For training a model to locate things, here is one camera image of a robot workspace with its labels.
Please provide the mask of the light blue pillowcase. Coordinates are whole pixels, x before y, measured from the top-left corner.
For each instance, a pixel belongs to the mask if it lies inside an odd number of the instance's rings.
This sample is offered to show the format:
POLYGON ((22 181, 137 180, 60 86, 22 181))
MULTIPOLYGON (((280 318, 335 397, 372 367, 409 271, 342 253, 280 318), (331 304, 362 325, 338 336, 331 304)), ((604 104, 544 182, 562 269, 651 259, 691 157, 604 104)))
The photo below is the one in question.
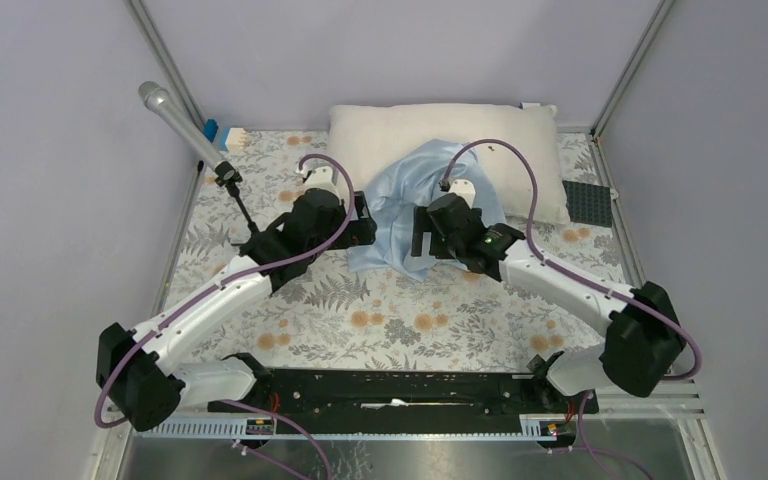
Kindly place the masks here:
MULTIPOLYGON (((445 195, 439 188, 446 168, 464 145, 431 140, 378 174, 364 189, 368 210, 376 223, 375 241, 347 252, 350 272, 390 267, 415 281, 423 282, 437 264, 467 270, 457 259, 437 259, 425 250, 411 256, 414 211, 445 195)), ((473 207, 482 210, 485 229, 507 223, 499 196, 473 150, 454 165, 449 180, 470 181, 476 190, 473 207)))

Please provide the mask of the cream white pillow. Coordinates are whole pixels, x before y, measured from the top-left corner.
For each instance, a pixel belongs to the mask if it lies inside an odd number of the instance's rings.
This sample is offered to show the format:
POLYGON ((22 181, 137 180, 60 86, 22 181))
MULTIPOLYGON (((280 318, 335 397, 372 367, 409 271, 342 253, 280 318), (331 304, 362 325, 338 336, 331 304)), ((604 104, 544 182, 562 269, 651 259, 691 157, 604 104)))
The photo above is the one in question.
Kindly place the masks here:
POLYGON ((327 153, 346 168, 356 188, 364 189, 431 140, 478 141, 472 150, 505 213, 567 224, 555 113, 553 105, 336 105, 329 112, 327 153))

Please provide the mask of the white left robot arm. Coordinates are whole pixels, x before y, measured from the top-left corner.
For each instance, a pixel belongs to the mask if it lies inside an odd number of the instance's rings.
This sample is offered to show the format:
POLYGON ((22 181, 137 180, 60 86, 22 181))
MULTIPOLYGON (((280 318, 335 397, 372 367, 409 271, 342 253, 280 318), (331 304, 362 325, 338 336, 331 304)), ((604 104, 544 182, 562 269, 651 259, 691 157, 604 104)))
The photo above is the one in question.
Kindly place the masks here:
POLYGON ((323 188, 307 189, 290 211, 252 233, 219 273, 184 300, 130 330, 114 323, 101 333, 100 400, 112 402, 139 432, 180 408, 214 401, 261 409, 271 387, 257 362, 232 354, 189 363, 188 355, 231 316, 305 274, 324 251, 370 245, 375 232, 363 192, 344 201, 323 188))

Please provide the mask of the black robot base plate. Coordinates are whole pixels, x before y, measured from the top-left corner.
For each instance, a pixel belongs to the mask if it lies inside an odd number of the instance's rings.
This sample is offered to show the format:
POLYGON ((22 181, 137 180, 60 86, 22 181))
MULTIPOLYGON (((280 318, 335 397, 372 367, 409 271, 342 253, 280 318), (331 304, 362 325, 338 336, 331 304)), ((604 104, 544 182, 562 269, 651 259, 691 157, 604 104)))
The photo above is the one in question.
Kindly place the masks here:
POLYGON ((547 414, 564 419, 581 402, 580 395, 565 397, 528 374, 275 368, 257 377, 239 403, 295 422, 313 415, 365 412, 547 414))

